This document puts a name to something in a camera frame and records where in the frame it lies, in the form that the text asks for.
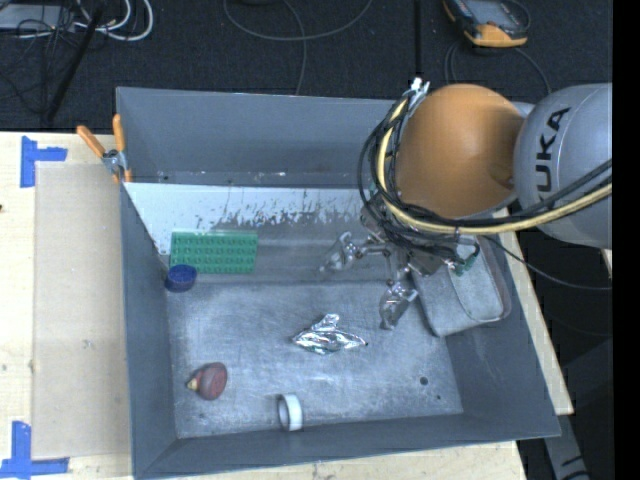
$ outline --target tape roll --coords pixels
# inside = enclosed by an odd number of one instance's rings
[[[287,394],[278,397],[278,415],[284,430],[294,432],[302,428],[302,406],[296,395]]]

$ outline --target black floor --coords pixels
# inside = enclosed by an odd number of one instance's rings
[[[90,11],[100,2],[82,1]],[[268,5],[150,0],[151,34],[136,42],[96,34],[62,92],[82,31],[18,38],[28,33],[23,24],[19,31],[0,31],[0,129],[73,132],[86,124],[97,133],[110,132],[117,86],[396,99],[419,72],[432,88],[469,81],[514,101],[536,103],[547,94],[547,85],[555,91],[612,80],[613,0],[517,1],[531,15],[524,51],[535,65],[512,52],[479,56],[463,46],[456,51],[454,72],[447,73],[445,57],[460,34],[445,16],[442,0],[419,0],[418,6],[414,0]],[[16,2],[71,6],[73,0]],[[110,0],[105,21],[124,11],[121,0]],[[81,18],[77,8],[74,12]],[[148,24],[141,0],[133,12],[135,27],[123,27],[123,34],[138,34]],[[272,38],[243,31],[232,19]],[[273,39],[301,34],[318,37]],[[520,241],[532,264],[557,277],[590,284],[608,280],[597,250],[563,244],[537,230],[521,233]],[[611,293],[581,292],[536,274],[532,278],[560,363],[570,371],[574,361],[611,339]],[[591,477],[610,479],[613,382],[608,370],[595,368],[591,377],[567,378],[570,391],[589,394],[575,401],[572,423]],[[522,442],[520,450],[530,479],[553,478],[542,441]]]

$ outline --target orange clip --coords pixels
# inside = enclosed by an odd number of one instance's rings
[[[120,119],[120,114],[115,114],[113,116],[113,135],[116,139],[116,149],[118,151],[124,151],[126,147],[126,141],[124,138],[124,129],[122,128],[122,120]],[[133,176],[131,174],[131,169],[126,169],[124,171],[124,181],[133,181]]]

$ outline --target cable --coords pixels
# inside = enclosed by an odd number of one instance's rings
[[[455,62],[455,56],[458,53],[458,51],[460,49],[460,46],[463,45],[464,43],[465,42],[464,42],[463,39],[456,39],[453,43],[451,43],[449,45],[449,48],[447,49],[447,52],[445,53],[445,57],[444,57],[444,80],[445,80],[445,83],[447,85],[452,83],[452,80],[453,80],[454,83],[458,82],[458,77],[457,77],[456,72],[455,72],[454,62]],[[531,64],[533,69],[535,69],[536,73],[538,73],[538,75],[540,76],[540,79],[542,80],[542,83],[544,84],[545,91],[546,91],[547,95],[549,95],[549,94],[551,94],[553,92],[553,90],[551,89],[551,84],[549,83],[549,79],[545,75],[545,73],[542,70],[542,68],[540,67],[540,65],[535,60],[533,60],[531,58],[531,56],[522,49],[522,47],[508,48],[508,49],[505,49],[505,50],[513,51],[513,52],[521,55],[525,60],[527,60]]]
[[[84,8],[83,4],[82,4],[82,0],[75,0],[80,11],[82,12],[83,16],[89,20],[90,19],[90,15],[89,12]],[[125,3],[125,7],[126,7],[126,12],[125,12],[125,16],[124,18],[122,18],[122,20],[120,20],[119,22],[116,22],[113,25],[110,25],[109,23],[104,24],[104,25],[99,25],[98,27],[96,27],[96,32],[99,32],[101,34],[106,35],[107,37],[111,38],[111,39],[115,39],[116,41],[125,41],[125,42],[135,42],[135,41],[140,41],[142,39],[145,39],[146,37],[149,36],[149,34],[151,34],[152,30],[153,30],[153,26],[154,26],[154,14],[153,14],[153,8],[151,6],[151,2],[149,0],[142,0],[147,16],[148,16],[148,21],[147,21],[147,26],[144,29],[143,32],[141,32],[138,35],[120,35],[120,34],[114,34],[112,31],[113,30],[117,30],[119,28],[122,28],[123,26],[125,26],[129,20],[131,19],[131,15],[132,15],[132,9],[131,9],[131,1],[130,0],[123,0]],[[74,25],[78,26],[78,27],[83,27],[83,28],[87,28],[88,24],[86,23],[81,23],[81,22],[74,22]]]
[[[612,193],[612,183],[609,183],[605,187],[594,190],[591,193],[585,194],[584,196],[567,203],[559,208],[555,208],[553,210],[549,210],[540,215],[536,215],[534,217],[526,218],[520,220],[519,222],[509,222],[504,224],[496,224],[496,225],[487,225],[487,226],[470,226],[470,225],[449,225],[449,224],[439,224],[434,222],[425,222],[423,220],[418,220],[411,215],[407,214],[403,209],[396,206],[392,202],[392,198],[390,197],[389,191],[387,189],[387,183],[385,180],[385,160],[386,160],[386,151],[389,144],[389,139],[392,133],[397,129],[396,125],[398,124],[398,115],[404,108],[406,112],[406,99],[401,100],[402,105],[396,107],[396,109],[390,112],[391,118],[385,121],[388,121],[388,128],[386,129],[385,134],[383,135],[380,145],[378,146],[377,155],[375,157],[375,169],[372,174],[374,180],[377,179],[380,183],[381,192],[383,194],[384,202],[387,208],[394,214],[394,216],[403,224],[412,226],[418,230],[428,231],[432,233],[444,233],[444,234],[473,234],[473,235],[484,235],[484,234],[495,234],[506,231],[520,231],[522,229],[527,229],[530,227],[540,226],[542,224],[546,224],[553,220],[559,219],[561,217],[570,215],[571,213],[575,213],[578,210],[591,206],[597,201],[604,199],[609,194]]]
[[[296,21],[298,22],[298,27],[300,28],[300,35],[304,37],[304,25],[302,24],[302,20],[300,19],[299,14],[296,12],[296,10],[293,8],[293,6],[289,2],[287,2],[286,0],[284,0],[283,2],[295,17]],[[296,92],[295,92],[296,96],[300,94],[300,88],[302,87],[302,79],[304,78],[304,72],[305,72],[306,66],[307,66],[307,41],[303,40],[302,41],[302,66],[300,67],[300,75],[298,76],[298,85],[296,86]]]
[[[613,334],[611,333],[591,331],[589,329],[583,329],[582,327],[573,325],[562,318],[558,318],[558,316],[555,313],[549,311],[548,309],[543,309],[542,312],[545,316],[548,316],[553,321],[558,322],[560,325],[566,327],[567,329],[571,329],[572,331],[575,331],[577,333],[585,334],[587,336],[595,336],[597,338],[611,338],[613,336]]]
[[[499,240],[496,240],[495,238],[490,237],[490,236],[485,236],[484,238],[486,238],[490,242],[493,242],[494,244],[496,244],[500,249],[502,249],[504,252],[506,252],[513,259],[519,261],[523,265],[526,265],[527,268],[531,269],[536,274],[541,275],[542,277],[548,279],[549,281],[553,281],[554,283],[560,284],[562,286],[566,286],[567,288],[576,288],[576,289],[579,289],[579,290],[609,291],[609,290],[613,289],[612,286],[586,286],[586,285],[582,285],[582,284],[574,284],[574,283],[570,283],[570,282],[567,282],[567,281],[563,281],[562,279],[558,279],[557,277],[554,277],[554,276],[552,276],[550,274],[547,274],[546,272],[540,270],[539,268],[534,267],[528,261],[523,260],[518,255],[514,254],[509,249],[507,249],[504,245],[502,245],[502,243],[500,243]]]
[[[223,6],[223,9],[224,9],[224,12],[225,12],[227,18],[229,19],[229,21],[231,21],[231,23],[233,23],[236,27],[238,27],[240,30],[246,32],[247,34],[250,34],[250,35],[255,36],[255,37],[259,37],[261,39],[269,39],[271,41],[308,41],[308,40],[311,40],[311,39],[320,39],[322,37],[329,37],[329,36],[332,36],[334,34],[338,34],[339,32],[342,32],[342,31],[348,29],[349,27],[354,25],[360,18],[362,18],[362,16],[364,16],[364,14],[369,10],[369,7],[371,7],[371,3],[373,2],[373,0],[369,0],[366,3],[366,5],[364,6],[364,8],[358,13],[358,15],[355,18],[353,18],[351,21],[349,21],[346,25],[338,27],[338,28],[336,28],[334,30],[329,30],[328,32],[322,32],[320,34],[312,34],[312,35],[308,35],[308,36],[302,34],[300,36],[287,37],[287,36],[270,36],[270,35],[266,35],[266,34],[261,34],[259,32],[254,32],[253,30],[248,29],[245,26],[241,25],[229,13],[229,8],[228,8],[227,1],[228,0],[222,0],[222,6]]]

